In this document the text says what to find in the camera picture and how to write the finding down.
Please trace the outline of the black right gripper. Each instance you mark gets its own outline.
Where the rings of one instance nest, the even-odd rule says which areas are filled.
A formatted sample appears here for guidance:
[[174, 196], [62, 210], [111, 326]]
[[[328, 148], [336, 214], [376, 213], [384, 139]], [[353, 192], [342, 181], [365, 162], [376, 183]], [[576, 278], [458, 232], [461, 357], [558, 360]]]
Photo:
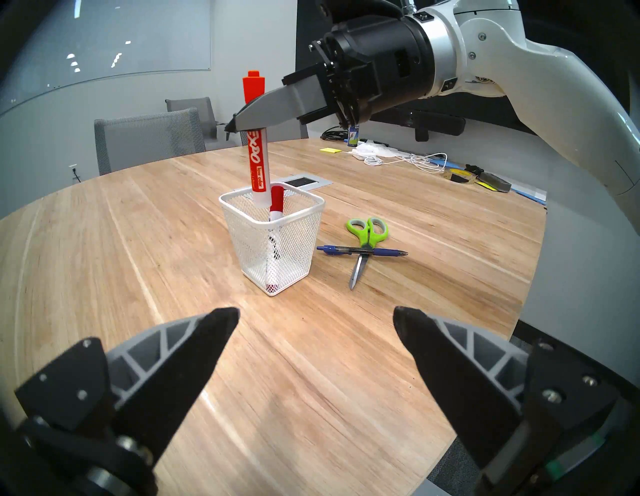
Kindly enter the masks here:
[[225, 126], [230, 134], [266, 129], [269, 142], [309, 138], [302, 116], [327, 102], [341, 127], [429, 95], [435, 82], [435, 52], [415, 16], [365, 15], [334, 25], [309, 45], [322, 63], [281, 80], [283, 86], [246, 104]]

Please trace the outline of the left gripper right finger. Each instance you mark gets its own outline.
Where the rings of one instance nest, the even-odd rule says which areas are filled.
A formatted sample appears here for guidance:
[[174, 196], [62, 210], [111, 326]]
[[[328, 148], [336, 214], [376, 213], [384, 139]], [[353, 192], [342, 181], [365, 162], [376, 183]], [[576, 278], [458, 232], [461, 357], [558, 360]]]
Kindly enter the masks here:
[[393, 326], [480, 469], [476, 495], [596, 495], [622, 430], [606, 373], [560, 343], [530, 351], [471, 324], [397, 306]]

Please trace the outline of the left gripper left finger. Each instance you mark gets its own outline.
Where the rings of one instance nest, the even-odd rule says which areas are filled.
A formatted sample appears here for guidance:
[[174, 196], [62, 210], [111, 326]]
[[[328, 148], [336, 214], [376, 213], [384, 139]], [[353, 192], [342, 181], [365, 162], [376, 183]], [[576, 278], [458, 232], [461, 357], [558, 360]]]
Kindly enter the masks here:
[[43, 446], [91, 461], [124, 451], [116, 438], [127, 437], [156, 463], [239, 318], [236, 307], [216, 308], [143, 331], [109, 352], [98, 337], [81, 339], [15, 389], [24, 430]]

